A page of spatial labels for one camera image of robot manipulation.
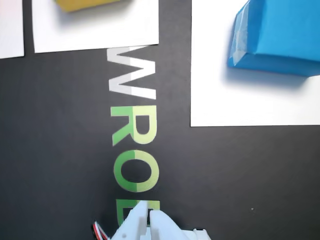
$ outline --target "green letter o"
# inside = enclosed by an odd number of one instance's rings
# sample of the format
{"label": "green letter o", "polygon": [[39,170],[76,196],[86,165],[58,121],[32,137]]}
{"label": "green letter o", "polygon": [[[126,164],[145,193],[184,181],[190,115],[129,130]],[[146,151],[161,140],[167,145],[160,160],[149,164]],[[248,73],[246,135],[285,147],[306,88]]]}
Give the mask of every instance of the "green letter o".
{"label": "green letter o", "polygon": [[[151,176],[147,181],[131,182],[122,176],[121,168],[123,164],[135,159],[144,161],[151,168]],[[159,179],[159,167],[157,161],[151,154],[140,150],[129,150],[121,153],[115,160],[113,172],[117,183],[123,189],[134,193],[146,192],[152,189]]]}

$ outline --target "letter w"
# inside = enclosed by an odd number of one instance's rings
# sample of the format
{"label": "letter w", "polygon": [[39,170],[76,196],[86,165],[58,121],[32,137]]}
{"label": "letter w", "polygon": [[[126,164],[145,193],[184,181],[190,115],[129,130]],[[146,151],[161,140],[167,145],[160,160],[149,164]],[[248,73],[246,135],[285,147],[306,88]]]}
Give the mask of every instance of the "letter w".
{"label": "letter w", "polygon": [[129,56],[120,56],[120,54],[124,54],[137,49],[142,49],[145,47],[147,46],[117,47],[107,49],[106,55],[109,62],[141,68],[140,70],[110,79],[109,90],[111,92],[147,99],[156,99],[155,89],[123,85],[133,80],[152,75],[156,72],[156,64],[154,61],[138,59]]}

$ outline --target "white paper sheet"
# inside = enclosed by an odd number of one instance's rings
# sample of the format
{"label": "white paper sheet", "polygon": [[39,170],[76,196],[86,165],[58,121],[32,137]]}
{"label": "white paper sheet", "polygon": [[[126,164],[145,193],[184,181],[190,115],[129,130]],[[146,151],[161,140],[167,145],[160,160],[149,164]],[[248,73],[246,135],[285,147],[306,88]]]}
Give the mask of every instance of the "white paper sheet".
{"label": "white paper sheet", "polygon": [[54,0],[32,0],[36,53],[159,43],[159,0],[121,0],[63,12]]}
{"label": "white paper sheet", "polygon": [[22,0],[0,0],[0,59],[24,55]]}
{"label": "white paper sheet", "polygon": [[247,0],[192,1],[191,126],[320,125],[320,77],[227,68]]}

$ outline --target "black mat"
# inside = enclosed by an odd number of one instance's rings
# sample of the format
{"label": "black mat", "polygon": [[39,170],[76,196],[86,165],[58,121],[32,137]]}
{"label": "black mat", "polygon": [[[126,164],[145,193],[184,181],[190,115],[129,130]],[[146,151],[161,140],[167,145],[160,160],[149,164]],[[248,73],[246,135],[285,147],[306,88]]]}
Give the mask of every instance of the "black mat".
{"label": "black mat", "polygon": [[[125,54],[155,61],[129,85],[156,89],[156,100],[109,92],[110,78],[135,69],[107,62],[105,49],[34,54],[31,1],[23,8],[26,56],[0,60],[1,240],[91,240],[94,220],[112,235],[117,199],[160,201],[212,240],[320,239],[319,126],[190,128],[191,0],[160,0],[160,45]],[[128,119],[110,107],[139,105],[156,105],[155,139],[113,146]],[[116,182],[128,150],[156,159],[151,190]],[[138,160],[122,168],[133,182],[150,172]]]}

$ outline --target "blue box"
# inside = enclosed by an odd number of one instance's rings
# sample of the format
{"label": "blue box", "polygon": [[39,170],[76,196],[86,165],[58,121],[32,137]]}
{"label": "blue box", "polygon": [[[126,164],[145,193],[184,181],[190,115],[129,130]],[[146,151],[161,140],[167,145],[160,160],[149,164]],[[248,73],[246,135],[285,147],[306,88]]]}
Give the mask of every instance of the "blue box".
{"label": "blue box", "polygon": [[236,16],[229,67],[320,75],[320,0],[250,0]]}

